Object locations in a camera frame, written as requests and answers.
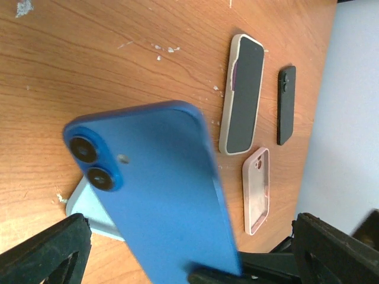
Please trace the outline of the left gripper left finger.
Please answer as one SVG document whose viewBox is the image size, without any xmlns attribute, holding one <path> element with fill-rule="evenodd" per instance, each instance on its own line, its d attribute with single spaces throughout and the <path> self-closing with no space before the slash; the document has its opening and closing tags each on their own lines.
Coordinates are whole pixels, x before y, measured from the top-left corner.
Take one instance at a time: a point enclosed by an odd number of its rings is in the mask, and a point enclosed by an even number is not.
<svg viewBox="0 0 379 284">
<path fill-rule="evenodd" d="M 1 283 L 81 283 L 91 229 L 79 213 L 1 253 Z"/>
</svg>

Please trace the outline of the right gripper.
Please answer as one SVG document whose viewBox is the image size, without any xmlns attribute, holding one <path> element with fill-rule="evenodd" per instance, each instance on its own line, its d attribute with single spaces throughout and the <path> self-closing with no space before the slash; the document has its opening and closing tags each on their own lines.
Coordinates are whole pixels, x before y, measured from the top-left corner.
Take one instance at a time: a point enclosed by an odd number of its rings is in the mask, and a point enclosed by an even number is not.
<svg viewBox="0 0 379 284">
<path fill-rule="evenodd" d="M 269 253 L 240 253 L 242 275 L 202 267 L 188 276 L 189 283 L 302 283 L 293 254 L 292 236 Z"/>
</svg>

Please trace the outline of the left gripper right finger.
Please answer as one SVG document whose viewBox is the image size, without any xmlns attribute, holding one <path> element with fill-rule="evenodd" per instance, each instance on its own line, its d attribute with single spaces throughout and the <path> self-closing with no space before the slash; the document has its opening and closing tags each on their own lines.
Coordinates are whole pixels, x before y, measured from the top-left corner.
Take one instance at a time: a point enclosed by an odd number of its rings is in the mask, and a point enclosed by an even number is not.
<svg viewBox="0 0 379 284">
<path fill-rule="evenodd" d="M 378 283 L 378 212 L 369 212 L 352 235 L 300 213 L 293 233 L 302 283 Z"/>
</svg>

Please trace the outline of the light blue phone case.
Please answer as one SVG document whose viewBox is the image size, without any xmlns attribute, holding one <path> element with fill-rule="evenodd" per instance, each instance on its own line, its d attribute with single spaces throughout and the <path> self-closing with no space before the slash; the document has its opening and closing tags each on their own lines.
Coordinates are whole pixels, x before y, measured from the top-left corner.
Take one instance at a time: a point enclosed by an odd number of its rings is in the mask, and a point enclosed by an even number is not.
<svg viewBox="0 0 379 284">
<path fill-rule="evenodd" d="M 78 183 L 66 203 L 66 215 L 76 213 L 82 214 L 88 220 L 93 233 L 124 241 L 85 177 Z"/>
</svg>

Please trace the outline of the blue phone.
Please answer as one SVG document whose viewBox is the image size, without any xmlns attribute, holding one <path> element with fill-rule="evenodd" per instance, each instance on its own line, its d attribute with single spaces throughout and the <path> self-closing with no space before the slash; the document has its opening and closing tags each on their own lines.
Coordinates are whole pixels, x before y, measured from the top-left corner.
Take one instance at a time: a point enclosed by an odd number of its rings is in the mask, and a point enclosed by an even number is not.
<svg viewBox="0 0 379 284">
<path fill-rule="evenodd" d="M 153 283 L 203 267 L 242 274 L 207 125 L 166 101 L 77 117 L 63 139 Z"/>
</svg>

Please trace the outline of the pink phone black screen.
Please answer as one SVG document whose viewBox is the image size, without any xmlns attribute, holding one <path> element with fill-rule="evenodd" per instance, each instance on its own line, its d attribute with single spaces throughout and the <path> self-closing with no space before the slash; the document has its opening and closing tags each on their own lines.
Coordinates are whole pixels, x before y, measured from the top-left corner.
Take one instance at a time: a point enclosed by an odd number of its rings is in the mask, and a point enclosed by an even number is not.
<svg viewBox="0 0 379 284">
<path fill-rule="evenodd" d="M 239 54 L 233 76 L 233 106 L 227 139 L 228 153 L 250 149 L 255 131 L 261 90 L 264 49 L 253 40 L 239 39 Z"/>
</svg>

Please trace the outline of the white phone case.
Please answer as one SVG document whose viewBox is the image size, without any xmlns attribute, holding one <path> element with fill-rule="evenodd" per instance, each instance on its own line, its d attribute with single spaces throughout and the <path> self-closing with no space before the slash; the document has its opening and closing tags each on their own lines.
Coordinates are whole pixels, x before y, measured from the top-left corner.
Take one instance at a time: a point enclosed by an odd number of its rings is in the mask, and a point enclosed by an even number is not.
<svg viewBox="0 0 379 284">
<path fill-rule="evenodd" d="M 227 69 L 227 76 L 226 76 L 226 86 L 224 90 L 224 104 L 223 104 L 223 112 L 222 112 L 222 118 L 221 118 L 221 124 L 220 124 L 220 137 L 219 137 L 219 151 L 225 155 L 232 156 L 232 155 L 237 155 L 237 154 L 243 154 L 248 152 L 253 145 L 253 140 L 252 144 L 249 150 L 241 152 L 241 153 L 228 153 L 227 152 L 227 139 L 228 139 L 228 133 L 229 133 L 229 125 L 230 125 L 230 118 L 231 118 L 231 113 L 232 113 L 232 106 L 233 106 L 233 76 L 235 75 L 235 67 L 236 67 L 236 62 L 238 59 L 238 54 L 239 54 L 239 39 L 245 36 L 254 42 L 260 44 L 262 47 L 263 45 L 252 38 L 251 36 L 247 34 L 236 34 L 233 36 L 231 43 L 230 43 L 230 53 L 229 53 L 229 64 L 228 64 L 228 69 Z"/>
</svg>

